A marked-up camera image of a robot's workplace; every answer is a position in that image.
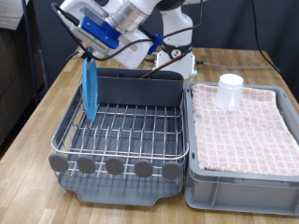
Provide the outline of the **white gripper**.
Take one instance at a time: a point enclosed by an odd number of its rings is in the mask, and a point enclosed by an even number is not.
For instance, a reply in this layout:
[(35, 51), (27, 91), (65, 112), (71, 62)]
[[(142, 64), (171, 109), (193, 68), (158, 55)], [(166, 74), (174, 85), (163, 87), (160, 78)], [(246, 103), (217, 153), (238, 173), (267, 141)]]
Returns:
[[(72, 25), (70, 30), (87, 49), (92, 49), (93, 56), (98, 60), (114, 58), (129, 69), (137, 68), (151, 47), (151, 40), (141, 31), (122, 35), (106, 22), (98, 25), (87, 21), (79, 27)], [(80, 49), (78, 56), (85, 59), (87, 54)]]

